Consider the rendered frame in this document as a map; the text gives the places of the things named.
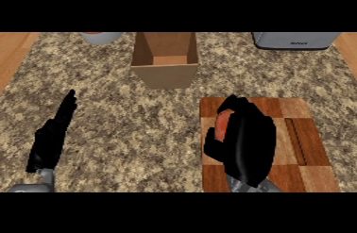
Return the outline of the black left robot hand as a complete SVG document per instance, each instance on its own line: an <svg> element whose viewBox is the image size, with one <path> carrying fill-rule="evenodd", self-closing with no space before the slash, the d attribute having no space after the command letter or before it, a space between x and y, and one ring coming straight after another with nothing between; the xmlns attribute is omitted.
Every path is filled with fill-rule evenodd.
<svg viewBox="0 0 357 233"><path fill-rule="evenodd" d="M71 90L59 104L53 119L35 131L35 141L31 148L25 172L33 173L39 169L54 169L63 146L65 132L76 109L75 91Z"/></svg>

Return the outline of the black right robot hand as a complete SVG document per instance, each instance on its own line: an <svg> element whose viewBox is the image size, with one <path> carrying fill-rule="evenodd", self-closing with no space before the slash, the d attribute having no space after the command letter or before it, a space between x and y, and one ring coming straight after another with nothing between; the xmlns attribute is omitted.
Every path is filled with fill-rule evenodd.
<svg viewBox="0 0 357 233"><path fill-rule="evenodd" d="M225 140L214 139L214 126L207 129L202 152L225 166L226 175L250 187L265 180L273 162L275 125L245 97L233 94L217 108L230 109Z"/></svg>

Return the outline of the orange sweet potato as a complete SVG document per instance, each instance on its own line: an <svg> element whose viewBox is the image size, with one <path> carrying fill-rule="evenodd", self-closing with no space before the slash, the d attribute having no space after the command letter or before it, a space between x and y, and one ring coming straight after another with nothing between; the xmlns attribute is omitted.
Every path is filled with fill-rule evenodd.
<svg viewBox="0 0 357 233"><path fill-rule="evenodd" d="M233 111L228 108L217 114L216 123L214 123L214 139L217 141L225 140L228 119L232 113Z"/></svg>

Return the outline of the checkered wooden cutting board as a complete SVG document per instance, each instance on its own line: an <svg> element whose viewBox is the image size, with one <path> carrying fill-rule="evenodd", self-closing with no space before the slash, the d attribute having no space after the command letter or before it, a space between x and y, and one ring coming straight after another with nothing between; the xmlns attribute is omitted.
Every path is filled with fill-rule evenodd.
<svg viewBox="0 0 357 233"><path fill-rule="evenodd" d="M214 126L223 100L223 97L201 98L201 149L205 131ZM273 119L276 142L268 179L281 191L340 191L306 102L294 97L250 97L248 101ZM223 164L202 152L201 162L202 191L228 192Z"/></svg>

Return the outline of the brown cardboard box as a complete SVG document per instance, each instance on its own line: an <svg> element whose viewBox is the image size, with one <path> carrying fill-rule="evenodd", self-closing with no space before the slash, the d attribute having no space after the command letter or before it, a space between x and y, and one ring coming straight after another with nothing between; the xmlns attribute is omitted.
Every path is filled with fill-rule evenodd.
<svg viewBox="0 0 357 233"><path fill-rule="evenodd" d="M198 70L193 32L137 32L130 68L150 89L185 89Z"/></svg>

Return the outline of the grey appliance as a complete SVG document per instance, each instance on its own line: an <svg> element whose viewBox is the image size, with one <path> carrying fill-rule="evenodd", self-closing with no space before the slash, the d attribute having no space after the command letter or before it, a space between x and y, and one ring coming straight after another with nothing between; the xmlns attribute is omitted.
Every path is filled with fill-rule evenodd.
<svg viewBox="0 0 357 233"><path fill-rule="evenodd" d="M259 49L322 50L340 32L253 32L253 44Z"/></svg>

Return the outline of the grey round pot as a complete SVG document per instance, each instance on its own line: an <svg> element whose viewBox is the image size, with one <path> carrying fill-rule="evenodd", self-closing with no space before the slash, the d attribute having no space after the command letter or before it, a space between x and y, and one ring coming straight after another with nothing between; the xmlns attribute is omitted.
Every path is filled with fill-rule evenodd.
<svg viewBox="0 0 357 233"><path fill-rule="evenodd" d="M90 43L96 45L108 44L113 42L122 35L121 32L100 32L96 34L87 34L82 33L82 39Z"/></svg>

